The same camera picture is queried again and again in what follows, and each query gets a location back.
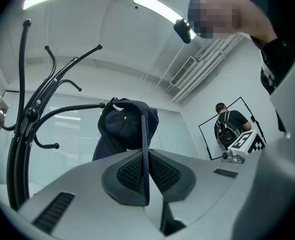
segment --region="black frame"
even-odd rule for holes
[[[245,107],[246,107],[247,110],[251,113],[251,120],[252,120],[254,123],[256,123],[257,128],[258,128],[259,132],[261,133],[262,138],[264,139],[265,144],[267,144],[266,138],[264,137],[264,134],[263,134],[263,131],[262,131],[261,127],[260,127],[260,123],[259,123],[259,121],[256,120],[256,118],[254,117],[253,113],[251,112],[251,110],[249,109],[248,105],[246,104],[246,102],[244,101],[244,99],[243,99],[242,97],[237,98],[232,104],[230,104],[229,106],[227,106],[227,108],[231,107],[231,106],[232,106],[234,103],[236,103],[239,99],[241,99],[241,100],[243,101]],[[207,150],[207,152],[208,152],[208,156],[209,156],[209,159],[210,159],[211,161],[212,161],[212,160],[215,160],[215,159],[219,159],[219,158],[221,158],[222,156],[219,156],[219,157],[216,157],[216,158],[212,158],[212,156],[211,156],[211,152],[210,152],[210,150],[209,150],[209,146],[208,146],[208,143],[207,143],[207,140],[206,140],[206,138],[204,137],[204,134],[203,134],[203,132],[202,132],[202,130],[201,130],[201,126],[204,125],[205,123],[207,123],[208,121],[212,120],[213,118],[217,117],[217,116],[218,116],[217,114],[216,114],[215,116],[212,116],[209,120],[206,120],[205,122],[201,123],[201,124],[198,126],[198,128],[199,128],[199,130],[201,131],[201,134],[202,134],[202,136],[203,136],[203,138],[204,138],[204,141],[205,141],[205,144],[206,144],[206,150]]]
[[[33,93],[32,97],[24,107],[25,100],[25,69],[24,69],[24,57],[25,57],[25,46],[28,35],[29,27],[31,26],[31,20],[26,19],[23,23],[23,31],[19,47],[19,60],[18,60],[18,72],[19,72],[19,104],[16,124],[12,126],[5,126],[1,122],[0,126],[6,131],[13,131],[12,141],[9,148],[8,159],[7,159],[7,170],[6,170],[6,185],[8,199],[10,207],[17,211],[20,206],[30,198],[29,193],[29,159],[33,141],[40,148],[43,149],[58,149],[60,145],[54,144],[41,144],[37,138],[37,131],[41,125],[51,118],[52,116],[75,110],[87,110],[95,108],[104,108],[103,102],[98,104],[87,104],[87,105],[75,105],[62,107],[57,110],[51,111],[44,115],[44,109],[48,104],[50,98],[57,90],[57,88],[64,83],[69,83],[74,86],[79,92],[82,89],[77,86],[73,81],[68,79],[62,79],[64,75],[78,62],[83,60],[88,55],[101,50],[103,47],[101,44],[95,48],[84,53],[80,57],[75,57],[68,64],[62,67],[56,72],[57,62],[50,50],[50,47],[46,45],[44,49],[47,51],[52,59],[53,66],[48,77],[41,83],[41,85]]]

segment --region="white ceiling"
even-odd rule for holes
[[[98,44],[103,49],[83,63],[110,68],[157,81],[179,49],[179,56],[164,79],[170,81],[189,56],[194,56],[204,40],[195,37],[184,44],[166,19],[145,8],[135,9],[133,0],[51,0],[22,10],[24,0],[16,0],[0,21],[0,67],[8,82],[17,76],[22,23],[31,19],[25,60],[43,61],[49,45],[58,60],[68,62]],[[159,0],[186,17],[189,0]]]

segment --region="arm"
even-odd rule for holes
[[[236,111],[236,118],[242,124],[244,131],[250,131],[252,129],[251,123],[242,115],[239,111]]]
[[[245,124],[242,125],[244,130],[247,132],[247,131],[250,131],[252,129],[252,125],[251,123],[248,121],[246,122]]]

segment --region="black sleeve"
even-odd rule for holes
[[[248,122],[248,120],[242,115],[239,111],[234,110],[235,118],[241,123],[241,125],[244,125]]]
[[[214,134],[215,134],[215,138],[218,139],[218,126],[217,126],[217,124],[214,125]]]

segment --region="person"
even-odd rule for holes
[[[239,131],[240,134],[248,132],[252,129],[251,123],[239,111],[231,110],[224,103],[220,102],[215,106],[215,111],[218,114],[217,121],[214,124],[214,134],[218,144],[219,125],[225,121],[232,123]]]
[[[295,61],[295,25],[276,0],[190,0],[187,21],[200,37],[250,35],[260,50],[264,88],[271,95]],[[286,132],[278,115],[278,129]]]

